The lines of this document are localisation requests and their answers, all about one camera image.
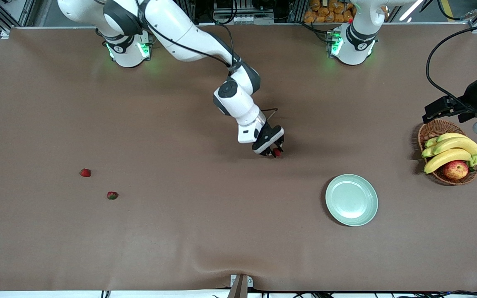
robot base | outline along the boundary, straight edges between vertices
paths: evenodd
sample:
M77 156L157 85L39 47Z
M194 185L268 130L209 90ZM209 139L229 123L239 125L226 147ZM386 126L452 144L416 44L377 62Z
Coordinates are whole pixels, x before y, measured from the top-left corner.
M327 43L327 53L329 53L329 57L336 57L345 64L358 65L371 55L371 49L375 45L375 41L370 45L362 43L362 47L365 47L364 50L355 49L347 39L346 32L349 26L349 23L345 23L327 32L327 41L329 41Z
M127 48L125 53L117 53L115 45L112 48L108 43L104 44L110 52L112 62L117 62L125 68L133 68L144 61L150 61L154 37L144 31L141 35L134 36L134 38L132 45Z

black cable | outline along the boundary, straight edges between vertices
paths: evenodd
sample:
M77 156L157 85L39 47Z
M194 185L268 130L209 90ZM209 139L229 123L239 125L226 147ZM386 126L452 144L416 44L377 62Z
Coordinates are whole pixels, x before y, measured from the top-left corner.
M301 21L292 21L292 23L301 24L301 25L303 25L303 27L305 27L305 28L307 28L307 29L309 29L309 30L311 30L311 31L313 31L313 32L318 32L318 33L323 33L323 34L327 33L327 31L314 29L314 27L309 26L309 25L307 25L306 23L303 23L303 22L301 22Z
M231 7L231 15L229 16L229 19L227 19L227 21L225 21L224 23L220 23L219 21L215 20L212 15L211 15L211 11L214 11L214 9L210 8L210 4L211 4L212 0L207 0L207 17L214 23L214 24L222 24L222 25L225 25L225 24L228 24L230 23L231 21L233 21L235 19L235 17L237 16L237 13L239 12L239 5L237 4L237 0L233 0L233 3L235 4L235 12L233 12L233 6Z
M224 27L227 31L227 35L229 35L229 43L231 44L231 67L235 65L235 47L233 46L233 36L231 35L231 31L227 28L226 25L215 23L218 26Z
M290 13L287 13L284 17L275 17L275 8L277 7L277 2L278 2L278 1L279 1L279 0L275 0L275 2L273 3L273 6L271 7L272 13L273 13L273 16L274 16L274 17L269 17L269 16L267 16L266 13L265 13L265 16L268 17L269 19L273 19L273 20L276 20L276 19L286 19L286 18L288 18L288 16L290 15Z
M321 40L321 41L323 41L323 42L325 42L325 43L329 43L326 39L324 39L323 37L321 37L321 36L318 34L318 32L316 31L316 29L314 29L314 25L312 25L312 23L310 23L310 27L312 28L312 31L314 32L314 34L316 34L316 37L317 37L319 40Z
M467 29L463 29L461 31L458 31L454 34L451 34L449 36L447 36L445 39L441 40L436 46L434 49L432 49L432 51L430 52L430 55L428 56L428 60L426 60L426 79L428 79L428 81L430 82L430 84L432 84L432 86L434 86L435 88L437 88L439 91L445 93L446 95L450 96L452 99L456 100L459 104L461 104L465 109L471 111L472 113L476 113L475 109L473 109L472 107L468 107L467 105L465 105L464 103L462 103L461 100L459 100L458 98L456 98L456 96L454 96L452 93L448 92L447 90L445 90L443 87L439 86L437 83L434 82L434 80L431 79L430 77L430 61L432 59L432 56L434 55L435 51L443 44L445 43L447 40L455 37L455 36L458 36L460 34L463 34L465 32L471 32L471 31L474 31L474 30L477 30L477 26L476 27L472 27L472 28L467 28Z
M102 291L101 292L101 298L109 298L111 294L111 291Z
M428 5L430 5L430 3L432 3L434 0L426 0L427 2L424 2L421 6L421 9L419 10L419 12L422 12L423 10L426 9L426 7L428 7Z
M204 52L202 52L202 51L198 51L198 50L189 48L189 47L187 47L187 46L184 46L184 45L182 45L182 44L179 44L179 43L175 42L174 40L172 40L172 39L168 38L167 36L164 36L163 34L161 34L161 32L159 32L158 30L156 30L156 28L154 28L154 27L152 28L152 30L153 30L154 32L156 32L159 36L163 37L164 39L166 39L166 40L169 41L169 42L174 43L175 45L177 45L177 46L179 46L179 47L182 47L182 48L184 48L184 49L186 49L186 50L193 51L193 52L195 52L195 53L198 53L198 54L207 56L207 57L209 57L209 58L212 58L212 59L214 59L214 60L217 60L217 61L223 63L226 67L231 66L230 64L228 64L227 62L225 62L224 60L222 60L222 59L220 59L220 58L218 58L218 57L216 57L216 56L213 56L213 55L211 55L211 54L204 53Z
M439 6L439 11L441 11L441 13L447 17L447 19L453 19L454 21L460 21L461 18L460 17L451 17L450 15L448 15L446 12L445 12L445 9L443 8L443 2L441 2L441 0L437 0L437 6Z
M273 113L270 114L270 116L268 116L266 118L266 121L270 120L270 118L275 115L275 113L279 110L279 108L273 108L273 109L265 109L265 110L261 110L261 112L269 112L269 111L273 111Z

table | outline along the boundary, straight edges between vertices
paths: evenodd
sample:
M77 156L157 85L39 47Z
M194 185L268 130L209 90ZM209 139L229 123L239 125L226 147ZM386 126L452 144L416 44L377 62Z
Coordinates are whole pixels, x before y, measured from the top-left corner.
M227 72L216 61L157 46L123 69L93 30L12 30L0 42L0 290L218 288L236 273L273 291L477 290L477 178L438 185L412 143L442 96L428 53L464 27L385 25L352 67L301 26L231 26L263 80L255 102L279 108L275 160L238 144L213 105ZM462 94L477 34L443 45L431 71ZM343 173L379 196L359 228L325 207Z

green indicator light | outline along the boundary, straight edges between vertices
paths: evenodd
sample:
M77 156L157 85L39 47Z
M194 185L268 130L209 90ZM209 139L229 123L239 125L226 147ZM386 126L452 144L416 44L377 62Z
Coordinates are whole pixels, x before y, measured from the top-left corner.
M139 42L137 43L137 47L140 49L141 51L141 54L145 57L148 56L148 45L146 45L145 43L144 44L140 44Z
M108 45L108 44L106 43L106 47L108 48L108 51L110 52L110 57L111 57L112 59L114 59L114 58L113 58L113 53L111 52L110 45Z
M340 52L340 48L343 45L343 39L339 38L337 42L332 45L332 54L337 55Z

cable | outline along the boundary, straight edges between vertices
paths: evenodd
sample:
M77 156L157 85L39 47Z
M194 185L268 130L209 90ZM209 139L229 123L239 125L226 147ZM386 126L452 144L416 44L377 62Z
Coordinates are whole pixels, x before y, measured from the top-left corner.
M273 111L273 113L271 113L271 115L266 119L266 121L270 120L270 118L275 115L275 113L279 110L279 108L273 108L273 109L265 109L265 110L261 110L261 112L269 112L269 111Z
M430 5L430 3L432 3L433 1L434 0L429 0L428 2L425 2L424 4L422 4L422 7L419 10L419 12L422 12L423 10L425 10L426 7L428 7L428 5ZM462 20L461 17L451 17L451 16L449 16L445 12L445 9L443 8L443 2L441 2L441 0L437 0L437 6L439 7L439 11L441 11L441 14L444 15L447 19L453 19L454 21L461 21Z
M323 41L323 42L325 42L325 43L329 43L326 39L322 38L322 37L318 34L318 32L316 31L316 29L314 29L314 25L312 25L312 23L310 23L310 27L312 28L312 31L314 32L314 34L316 34L316 37L317 37L319 40L321 40L321 41Z
M472 113L476 113L475 109L473 109L472 107L468 107L467 105L465 105L464 103L462 103L461 100L459 100L458 98L456 98L456 96L454 96L452 93L448 92L447 90L445 90L443 87L439 86L437 83L434 82L434 80L431 79L430 77L430 61L432 59L432 56L434 55L435 51L443 44L445 43L447 40L455 37L455 36L458 36L460 34L463 34L465 32L471 32L471 31L474 31L474 30L477 30L477 26L476 27L472 27L472 28L467 28L467 29L464 29L464 30L461 30L461 31L458 31L454 34L451 34L449 36L447 36L445 39L441 40L436 46L434 49L432 49L432 51L430 52L430 55L428 56L428 60L426 61L426 79L428 79L428 81L430 82L430 84L432 84L432 86L434 86L435 88L437 88L439 91L445 93L446 95L450 96L452 99L456 100L456 102L458 102L459 104L461 104L465 109L471 111Z
M303 27L305 27L305 28L307 28L307 29L309 29L309 30L311 30L311 31L313 31L313 32L324 33L324 34L327 33L327 31L314 29L314 27L309 26L309 25L307 25L307 24L305 24L305 23L303 23L303 22L301 22L301 21L292 21L292 23L301 24L301 25L303 25Z
M224 60L222 60L222 59L220 59L220 58L218 58L218 57L216 57L216 56L213 56L213 55L211 55L211 54L204 53L204 52L202 52L202 51L198 51L198 50L189 48L189 47L187 47L187 46L184 46L184 45L182 45L182 44L179 44L179 43L175 42L174 40L172 40L172 39L168 38L167 36L164 36L163 34L161 34L161 32L159 32L158 30L156 30L156 28L152 28L152 30L153 30L154 32L156 32L159 36L163 37L164 39L166 39L166 40L169 41L169 42L174 43L175 45L177 45L177 46L179 46L179 47L182 47L182 48L184 48L184 49L186 49L186 50L193 51L193 52L198 53L198 54L200 54L200 55L204 55L204 56L207 56L207 57L212 58L212 59L214 59L214 60L217 60L217 61L223 63L226 67L231 66L230 64L228 64L227 62L225 62Z
M214 24L217 24L217 25L218 24L222 24L222 25L228 24L235 19L235 17L237 16L237 13L239 12L239 5L237 4L237 0L233 0L233 2L235 3L235 12L233 12L233 6L231 6L231 15L229 16L229 19L227 19L227 21L225 21L224 23L220 23L219 21L216 21L210 13L211 10L214 11L214 9L210 8L210 2L211 2L211 0L207 0L207 17L209 17L209 19Z
M437 0L437 6L439 6L439 11L441 11L441 13L447 17L447 19L453 19L454 21L460 21L461 18L459 17L451 17L449 16L446 12L445 12L445 9L443 8L443 2L441 2L441 0Z
M229 35L229 43L231 44L231 67L235 65L235 47L233 46L233 36L231 35L231 31L227 28L226 25L215 23L218 26L224 27L227 30L227 34Z

